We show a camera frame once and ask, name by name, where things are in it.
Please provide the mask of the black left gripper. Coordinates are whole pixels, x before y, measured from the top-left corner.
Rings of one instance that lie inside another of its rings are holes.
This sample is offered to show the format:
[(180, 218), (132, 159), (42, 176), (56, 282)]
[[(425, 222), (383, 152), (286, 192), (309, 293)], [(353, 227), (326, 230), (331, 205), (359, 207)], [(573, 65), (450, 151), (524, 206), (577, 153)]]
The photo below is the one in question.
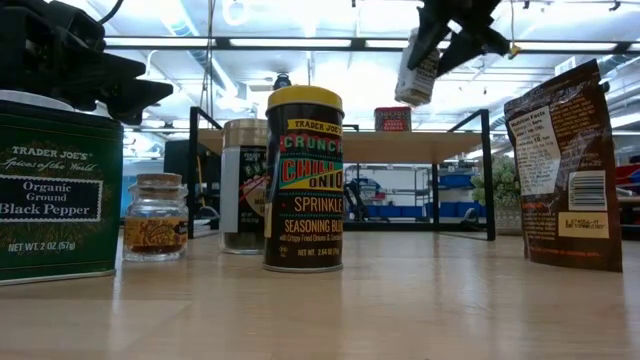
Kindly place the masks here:
[[(53, 0), (0, 0), (0, 89), (34, 93), (92, 111), (96, 100), (88, 90), (69, 84), (74, 67), (91, 52), (48, 17)], [(143, 111), (173, 94), (171, 84), (136, 80), (146, 72), (142, 62), (113, 54), (102, 56), (106, 83), (95, 98), (111, 118), (126, 125), (142, 123)]]

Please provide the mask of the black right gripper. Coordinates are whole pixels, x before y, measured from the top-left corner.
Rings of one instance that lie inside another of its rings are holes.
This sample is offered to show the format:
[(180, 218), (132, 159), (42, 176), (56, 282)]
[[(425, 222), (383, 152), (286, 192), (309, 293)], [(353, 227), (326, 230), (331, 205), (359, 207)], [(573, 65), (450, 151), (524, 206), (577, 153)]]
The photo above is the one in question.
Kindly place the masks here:
[(407, 61), (408, 69), (414, 70), (437, 48), (450, 32), (447, 24), (451, 20), (463, 30), (452, 35), (450, 45), (440, 57), (438, 76), (480, 55), (494, 53), (504, 56), (510, 52), (510, 42), (490, 28), (494, 21), (491, 14), (500, 0), (422, 1), (424, 6), (418, 9), (419, 27)]

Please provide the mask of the bagel seasoning jar white lid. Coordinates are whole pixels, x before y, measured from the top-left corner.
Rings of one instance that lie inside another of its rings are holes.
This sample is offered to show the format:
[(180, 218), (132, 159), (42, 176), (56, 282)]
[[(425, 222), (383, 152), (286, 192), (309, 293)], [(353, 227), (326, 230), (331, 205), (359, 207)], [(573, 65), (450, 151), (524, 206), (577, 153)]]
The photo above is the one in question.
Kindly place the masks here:
[(402, 52), (395, 87), (395, 100), (411, 107), (419, 107), (431, 102), (440, 59), (440, 52), (435, 49), (414, 70), (407, 67), (417, 34), (417, 28), (413, 28), (410, 32), (409, 45)]

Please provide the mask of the smoked paprika tin red lid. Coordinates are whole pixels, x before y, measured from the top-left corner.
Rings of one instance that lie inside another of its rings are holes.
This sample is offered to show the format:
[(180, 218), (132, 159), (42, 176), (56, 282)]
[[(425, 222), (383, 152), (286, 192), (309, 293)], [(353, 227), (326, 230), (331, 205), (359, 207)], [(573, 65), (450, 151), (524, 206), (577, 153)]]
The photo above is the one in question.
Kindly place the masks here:
[(385, 132), (411, 132), (411, 108), (378, 107), (374, 110), (375, 130)]

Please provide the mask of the green black pepper tin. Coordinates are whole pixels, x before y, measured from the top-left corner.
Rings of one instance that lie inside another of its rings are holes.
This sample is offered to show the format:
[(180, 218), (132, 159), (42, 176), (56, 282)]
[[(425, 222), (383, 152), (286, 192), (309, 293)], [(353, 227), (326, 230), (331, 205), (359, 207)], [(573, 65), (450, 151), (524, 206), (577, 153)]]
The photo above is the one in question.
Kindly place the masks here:
[(0, 286), (111, 275), (123, 127), (0, 100)]

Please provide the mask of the brown paper cup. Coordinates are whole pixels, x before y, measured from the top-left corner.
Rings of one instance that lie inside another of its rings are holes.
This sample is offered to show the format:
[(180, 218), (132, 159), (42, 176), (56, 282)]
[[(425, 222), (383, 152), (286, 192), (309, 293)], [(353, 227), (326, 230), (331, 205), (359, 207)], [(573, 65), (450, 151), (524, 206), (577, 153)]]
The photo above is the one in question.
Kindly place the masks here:
[(230, 120), (223, 129), (220, 171), (221, 250), (256, 255), (264, 251), (267, 122)]

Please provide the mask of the brown taco seasoning pouch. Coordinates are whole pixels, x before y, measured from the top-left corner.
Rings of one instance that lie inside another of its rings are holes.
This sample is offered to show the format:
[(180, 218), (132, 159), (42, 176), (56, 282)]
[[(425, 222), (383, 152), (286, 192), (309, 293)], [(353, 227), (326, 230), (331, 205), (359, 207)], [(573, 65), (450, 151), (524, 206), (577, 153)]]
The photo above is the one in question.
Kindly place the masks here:
[(546, 265), (623, 270), (614, 142), (591, 60), (504, 106), (525, 253)]

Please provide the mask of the chili onion shaker yellow lid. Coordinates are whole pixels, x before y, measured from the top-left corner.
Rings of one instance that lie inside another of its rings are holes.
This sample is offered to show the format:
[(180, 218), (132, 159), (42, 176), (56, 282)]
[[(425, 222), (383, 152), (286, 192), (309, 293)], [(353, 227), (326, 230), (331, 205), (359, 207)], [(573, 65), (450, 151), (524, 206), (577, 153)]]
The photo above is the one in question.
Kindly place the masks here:
[(263, 267), (277, 272), (343, 268), (342, 100), (310, 85), (268, 98)]

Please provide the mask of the wooden shelf black metal legs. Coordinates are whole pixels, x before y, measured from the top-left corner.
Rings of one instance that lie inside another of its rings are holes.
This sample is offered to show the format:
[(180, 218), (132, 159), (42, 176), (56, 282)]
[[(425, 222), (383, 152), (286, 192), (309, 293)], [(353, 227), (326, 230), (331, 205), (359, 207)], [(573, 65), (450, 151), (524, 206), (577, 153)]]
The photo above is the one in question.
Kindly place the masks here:
[[(432, 164), (437, 165), (471, 150), (488, 138), (479, 133), (456, 132), (347, 132), (338, 137), (346, 151), (347, 163)], [(236, 119), (219, 125), (202, 109), (190, 109), (187, 185), (195, 186), (196, 150), (201, 144), (218, 155), (231, 146), (265, 146), (268, 122), (260, 119)]]

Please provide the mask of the yellow hanging tag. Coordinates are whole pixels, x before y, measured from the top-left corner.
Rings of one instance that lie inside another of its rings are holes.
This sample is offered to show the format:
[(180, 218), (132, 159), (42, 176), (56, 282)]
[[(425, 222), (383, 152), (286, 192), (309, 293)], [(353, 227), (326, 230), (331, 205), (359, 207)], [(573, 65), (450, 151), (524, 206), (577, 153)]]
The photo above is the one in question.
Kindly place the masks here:
[(519, 52), (521, 51), (521, 48), (516, 44), (514, 0), (509, 0), (509, 6), (510, 6), (510, 50), (509, 50), (508, 59), (512, 60), (519, 54)]

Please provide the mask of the black monitor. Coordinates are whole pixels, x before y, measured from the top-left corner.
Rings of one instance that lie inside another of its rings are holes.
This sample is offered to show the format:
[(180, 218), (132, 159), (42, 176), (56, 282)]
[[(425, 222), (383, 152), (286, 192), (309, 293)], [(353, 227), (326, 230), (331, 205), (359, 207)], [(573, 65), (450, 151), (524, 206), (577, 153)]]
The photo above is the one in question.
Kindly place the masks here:
[[(164, 172), (182, 176), (182, 183), (188, 181), (188, 140), (173, 140), (165, 143)], [(200, 159), (202, 180), (204, 183), (218, 183), (220, 181), (221, 158), (202, 144), (197, 146)]]

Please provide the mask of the black overhead beam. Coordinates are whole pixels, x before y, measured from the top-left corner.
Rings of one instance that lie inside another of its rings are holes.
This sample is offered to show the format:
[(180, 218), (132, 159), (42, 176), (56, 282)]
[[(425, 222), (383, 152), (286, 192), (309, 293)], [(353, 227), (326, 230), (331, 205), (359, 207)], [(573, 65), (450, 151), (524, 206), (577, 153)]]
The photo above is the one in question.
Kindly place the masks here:
[[(112, 50), (205, 50), (218, 51), (348, 51), (399, 52), (408, 45), (402, 38), (345, 37), (215, 37), (202, 36), (107, 36)], [(640, 41), (530, 41), (518, 40), (521, 54), (630, 54), (640, 55)]]

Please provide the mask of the green potted plant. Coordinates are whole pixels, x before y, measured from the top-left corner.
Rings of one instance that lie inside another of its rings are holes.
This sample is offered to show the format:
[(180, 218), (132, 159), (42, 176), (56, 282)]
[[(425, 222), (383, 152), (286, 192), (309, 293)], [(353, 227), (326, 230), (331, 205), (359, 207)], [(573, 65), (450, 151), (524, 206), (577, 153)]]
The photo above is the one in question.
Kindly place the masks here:
[(520, 184), (513, 158), (491, 158), (491, 191), (485, 184), (485, 170), (471, 178), (472, 199), (484, 207), (486, 221), (493, 220), (497, 235), (520, 236), (522, 215)]

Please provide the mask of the small cork-lidded glass jar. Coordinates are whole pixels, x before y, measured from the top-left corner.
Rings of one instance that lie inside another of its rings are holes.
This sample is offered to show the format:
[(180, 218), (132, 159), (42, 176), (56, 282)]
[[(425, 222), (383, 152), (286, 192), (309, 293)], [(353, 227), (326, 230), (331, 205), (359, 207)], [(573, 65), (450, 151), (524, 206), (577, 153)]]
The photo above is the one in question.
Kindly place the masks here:
[(146, 173), (128, 188), (131, 202), (124, 216), (123, 258), (128, 261), (176, 260), (187, 249), (187, 189), (182, 176)]

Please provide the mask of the blue storage bin row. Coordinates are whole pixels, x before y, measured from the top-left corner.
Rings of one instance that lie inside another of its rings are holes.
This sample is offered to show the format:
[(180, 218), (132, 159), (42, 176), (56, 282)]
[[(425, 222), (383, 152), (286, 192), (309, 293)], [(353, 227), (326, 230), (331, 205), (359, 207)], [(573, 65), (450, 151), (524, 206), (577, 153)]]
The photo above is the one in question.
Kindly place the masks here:
[[(431, 202), (424, 205), (367, 205), (366, 208), (372, 217), (419, 218), (433, 216)], [(485, 206), (478, 202), (441, 202), (439, 215), (446, 218), (462, 218), (469, 209), (474, 209), (481, 218), (486, 216)]]

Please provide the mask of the red and blue bin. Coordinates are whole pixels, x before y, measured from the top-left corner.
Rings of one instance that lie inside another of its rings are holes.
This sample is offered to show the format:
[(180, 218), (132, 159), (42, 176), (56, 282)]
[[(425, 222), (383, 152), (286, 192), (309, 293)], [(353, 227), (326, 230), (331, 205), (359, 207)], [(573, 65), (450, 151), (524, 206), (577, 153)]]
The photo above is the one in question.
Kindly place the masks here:
[(617, 186), (640, 186), (640, 163), (621, 165), (616, 168)]

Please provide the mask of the black aluminium table frame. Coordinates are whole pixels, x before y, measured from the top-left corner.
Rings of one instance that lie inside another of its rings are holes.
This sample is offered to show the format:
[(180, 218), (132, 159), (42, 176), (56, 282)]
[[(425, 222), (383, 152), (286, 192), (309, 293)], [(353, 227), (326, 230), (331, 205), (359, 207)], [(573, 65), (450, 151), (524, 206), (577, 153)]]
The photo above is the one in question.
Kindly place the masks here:
[(427, 222), (355, 222), (345, 221), (344, 231), (356, 232), (486, 232), (486, 224)]

